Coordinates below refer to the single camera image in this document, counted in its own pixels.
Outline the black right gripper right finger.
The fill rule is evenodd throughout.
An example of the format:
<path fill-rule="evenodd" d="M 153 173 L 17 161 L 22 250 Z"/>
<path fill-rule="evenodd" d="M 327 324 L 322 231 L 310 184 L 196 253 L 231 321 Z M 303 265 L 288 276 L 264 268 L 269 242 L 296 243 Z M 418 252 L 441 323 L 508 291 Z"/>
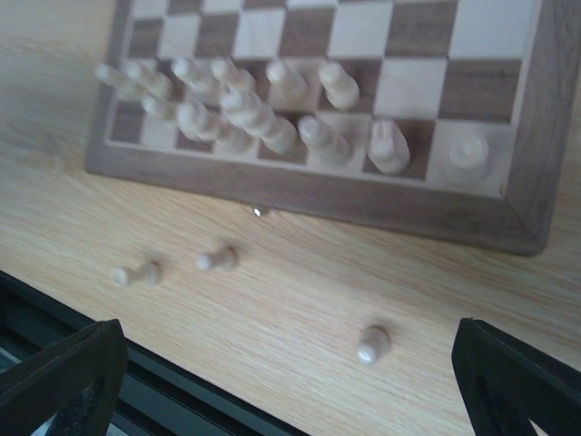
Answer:
<path fill-rule="evenodd" d="M 476 435 L 580 433 L 580 372 L 502 332 L 463 318 L 451 353 Z"/>

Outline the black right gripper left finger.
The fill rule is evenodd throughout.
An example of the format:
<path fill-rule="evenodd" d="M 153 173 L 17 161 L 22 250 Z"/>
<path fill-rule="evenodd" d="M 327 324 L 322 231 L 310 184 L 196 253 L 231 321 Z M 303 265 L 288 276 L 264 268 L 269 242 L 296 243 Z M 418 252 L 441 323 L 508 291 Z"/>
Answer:
<path fill-rule="evenodd" d="M 95 322 L 1 374 L 1 433 L 105 435 L 128 347 L 120 322 Z"/>

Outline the light wooden chess piece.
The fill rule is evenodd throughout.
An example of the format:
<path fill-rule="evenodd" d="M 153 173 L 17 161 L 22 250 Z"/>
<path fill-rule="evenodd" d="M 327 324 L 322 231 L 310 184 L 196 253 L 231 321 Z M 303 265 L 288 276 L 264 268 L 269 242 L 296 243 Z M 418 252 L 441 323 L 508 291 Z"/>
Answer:
<path fill-rule="evenodd" d="M 308 82 L 281 59 L 270 61 L 266 77 L 271 84 L 269 102 L 275 104 L 303 104 L 309 95 Z"/>

